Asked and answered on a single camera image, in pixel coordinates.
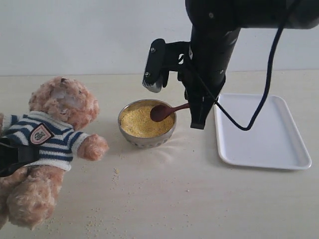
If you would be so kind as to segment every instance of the teddy bear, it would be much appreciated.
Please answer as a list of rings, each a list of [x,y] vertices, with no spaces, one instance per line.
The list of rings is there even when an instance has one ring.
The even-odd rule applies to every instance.
[[[55,77],[31,94],[28,114],[0,114],[0,139],[38,150],[37,160],[0,177],[0,229],[8,221],[30,230],[43,224],[54,211],[73,156],[103,158],[107,141],[80,131],[99,112],[97,99],[81,82]]]

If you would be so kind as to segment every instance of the wooden spoon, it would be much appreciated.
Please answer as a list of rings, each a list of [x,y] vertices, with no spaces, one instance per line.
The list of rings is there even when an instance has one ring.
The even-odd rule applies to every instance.
[[[171,113],[187,108],[189,108],[188,103],[177,107],[158,105],[151,110],[151,120],[160,122],[170,116]]]

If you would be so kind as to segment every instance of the table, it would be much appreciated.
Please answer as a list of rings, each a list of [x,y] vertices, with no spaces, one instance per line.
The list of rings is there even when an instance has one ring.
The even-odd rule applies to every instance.
[[[101,113],[85,128],[108,140],[100,162],[75,158],[65,175],[54,216],[34,231],[6,224],[1,239],[316,239],[319,237],[319,70],[276,71],[271,94],[283,97],[313,165],[287,172],[239,168],[218,157],[213,110],[205,130],[190,129],[178,112],[170,141],[138,150],[122,137],[117,116],[139,99],[183,104],[183,86],[172,74],[154,94],[141,75],[70,76],[97,96]],[[0,77],[1,111],[21,114],[50,76]],[[263,92],[265,72],[228,73],[223,92]]]

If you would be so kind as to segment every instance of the white wall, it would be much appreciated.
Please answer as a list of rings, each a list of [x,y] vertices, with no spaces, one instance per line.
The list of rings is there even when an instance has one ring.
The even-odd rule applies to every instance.
[[[153,40],[189,40],[184,0],[0,0],[0,75],[142,73]],[[265,70],[274,30],[243,30],[229,71]],[[285,31],[275,69],[319,68],[319,28]]]

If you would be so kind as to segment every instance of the striped sweater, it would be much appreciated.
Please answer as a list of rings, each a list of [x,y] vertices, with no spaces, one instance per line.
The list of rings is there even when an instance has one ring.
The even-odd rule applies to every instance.
[[[26,166],[51,165],[70,171],[73,154],[88,136],[43,112],[7,115],[2,122],[2,137],[17,144],[39,146],[40,159]]]

